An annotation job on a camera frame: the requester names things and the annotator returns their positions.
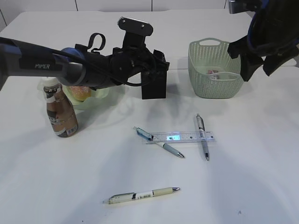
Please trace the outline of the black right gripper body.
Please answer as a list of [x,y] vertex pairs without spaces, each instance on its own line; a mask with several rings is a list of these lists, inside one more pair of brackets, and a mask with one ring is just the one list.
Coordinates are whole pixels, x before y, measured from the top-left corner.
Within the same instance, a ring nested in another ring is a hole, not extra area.
[[299,34],[280,33],[268,37],[254,36],[247,34],[241,39],[231,42],[228,47],[228,54],[231,58],[237,58],[241,55],[275,56],[278,58],[294,58],[299,54],[297,44],[299,43]]

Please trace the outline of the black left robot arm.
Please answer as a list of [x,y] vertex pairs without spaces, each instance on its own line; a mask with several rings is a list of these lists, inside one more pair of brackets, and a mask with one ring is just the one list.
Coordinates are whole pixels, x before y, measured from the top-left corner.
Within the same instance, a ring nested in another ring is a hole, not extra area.
[[56,77],[65,86],[86,86],[92,90],[118,85],[144,86],[169,69],[161,51],[139,47],[114,48],[100,54],[106,44],[101,33],[93,33],[88,45],[56,50],[14,39],[0,39],[0,85],[8,77]]

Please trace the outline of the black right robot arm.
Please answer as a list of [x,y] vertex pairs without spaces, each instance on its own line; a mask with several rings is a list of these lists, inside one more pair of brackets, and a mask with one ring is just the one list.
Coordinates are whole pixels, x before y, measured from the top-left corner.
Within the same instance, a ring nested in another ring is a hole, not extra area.
[[228,54],[241,59],[240,75],[247,82],[260,67],[270,76],[298,56],[299,2],[297,0],[230,0],[230,14],[254,12],[248,33],[231,42]]

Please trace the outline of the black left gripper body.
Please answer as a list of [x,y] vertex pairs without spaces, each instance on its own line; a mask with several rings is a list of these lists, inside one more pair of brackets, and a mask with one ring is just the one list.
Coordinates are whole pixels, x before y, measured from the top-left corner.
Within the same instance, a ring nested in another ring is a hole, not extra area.
[[[121,48],[113,48],[109,57],[112,78],[129,86],[144,86],[167,73],[170,63],[164,53],[158,50],[150,52],[145,44],[145,36],[126,32]],[[149,79],[145,83],[130,83],[128,79],[138,73],[146,73]]]

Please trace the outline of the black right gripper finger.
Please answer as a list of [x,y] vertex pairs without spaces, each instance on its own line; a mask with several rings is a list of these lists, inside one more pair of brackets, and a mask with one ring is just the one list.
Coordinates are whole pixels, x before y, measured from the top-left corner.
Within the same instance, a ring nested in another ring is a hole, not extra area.
[[298,48],[291,48],[284,53],[266,56],[263,63],[263,70],[267,76],[270,76],[281,65],[296,56],[298,56]]
[[264,63],[264,60],[254,54],[240,55],[241,71],[240,75],[244,82],[248,82],[253,76],[254,72]]

